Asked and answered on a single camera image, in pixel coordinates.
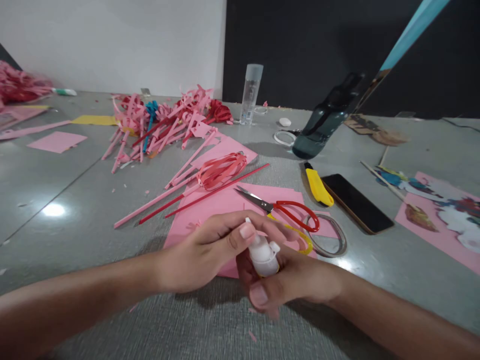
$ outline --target hand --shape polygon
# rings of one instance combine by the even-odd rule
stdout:
[[[245,222],[247,217],[252,223]],[[277,242],[293,240],[291,230],[251,210],[214,215],[184,241],[158,253],[158,290],[186,293],[203,287],[247,249],[256,229]]]
[[[268,239],[277,241],[272,236]],[[266,278],[257,275],[248,250],[236,257],[240,281],[257,310],[276,317],[278,307],[293,299],[327,303],[340,295],[343,269],[279,245],[280,271]]]

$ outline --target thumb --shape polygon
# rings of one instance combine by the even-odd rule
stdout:
[[[293,299],[301,297],[298,279],[288,270],[264,277],[250,287],[251,304],[257,309],[277,308]]]
[[[251,223],[244,222],[213,244],[215,257],[223,266],[242,253],[254,241],[256,233]]]

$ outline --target dark green water bottle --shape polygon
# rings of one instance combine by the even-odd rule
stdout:
[[[330,136],[346,120],[348,114],[345,111],[358,95],[354,88],[364,76],[351,72],[341,85],[335,86],[326,99],[313,109],[291,149],[296,156],[309,160],[322,151]]]

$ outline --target yellow utility knife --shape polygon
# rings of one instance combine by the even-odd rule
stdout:
[[[305,164],[306,176],[308,177],[308,183],[310,184],[310,190],[315,200],[323,205],[330,207],[334,204],[334,198],[325,189],[322,179],[320,179],[319,173],[314,170],[309,162]]]

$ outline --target black phone screen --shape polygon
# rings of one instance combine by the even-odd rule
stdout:
[[[373,233],[379,233],[394,225],[392,220],[342,175],[329,175],[321,180]]]

